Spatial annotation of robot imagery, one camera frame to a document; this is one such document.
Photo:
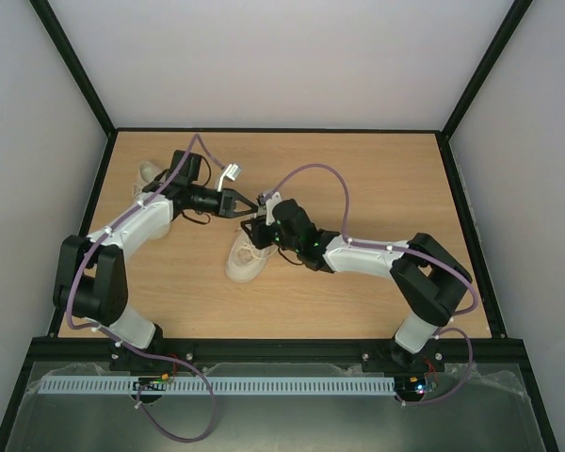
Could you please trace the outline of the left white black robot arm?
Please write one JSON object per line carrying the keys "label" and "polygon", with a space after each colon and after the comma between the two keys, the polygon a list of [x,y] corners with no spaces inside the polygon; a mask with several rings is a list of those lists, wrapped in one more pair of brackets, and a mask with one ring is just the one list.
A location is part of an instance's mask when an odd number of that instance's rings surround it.
{"label": "left white black robot arm", "polygon": [[133,204],[119,217],[86,236],[71,235],[61,244],[54,303],[72,330],[103,331],[117,342],[148,349],[158,332],[129,303],[126,262],[147,241],[160,238],[178,217],[193,211],[208,217],[240,218],[258,207],[225,187],[242,169],[221,169],[214,187],[199,183],[202,155],[177,151],[169,169],[151,163],[138,170]]}

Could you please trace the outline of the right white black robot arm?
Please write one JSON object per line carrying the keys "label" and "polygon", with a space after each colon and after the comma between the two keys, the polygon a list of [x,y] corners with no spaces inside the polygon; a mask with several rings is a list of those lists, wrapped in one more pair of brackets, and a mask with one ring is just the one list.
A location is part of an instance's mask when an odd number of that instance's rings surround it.
{"label": "right white black robot arm", "polygon": [[292,251],[312,271],[359,273],[394,282],[410,308],[392,345],[394,362],[405,369],[424,359],[428,340],[449,323],[473,288],[469,272],[429,234],[397,242],[345,237],[316,227],[294,200],[242,221],[241,229],[256,249]]}

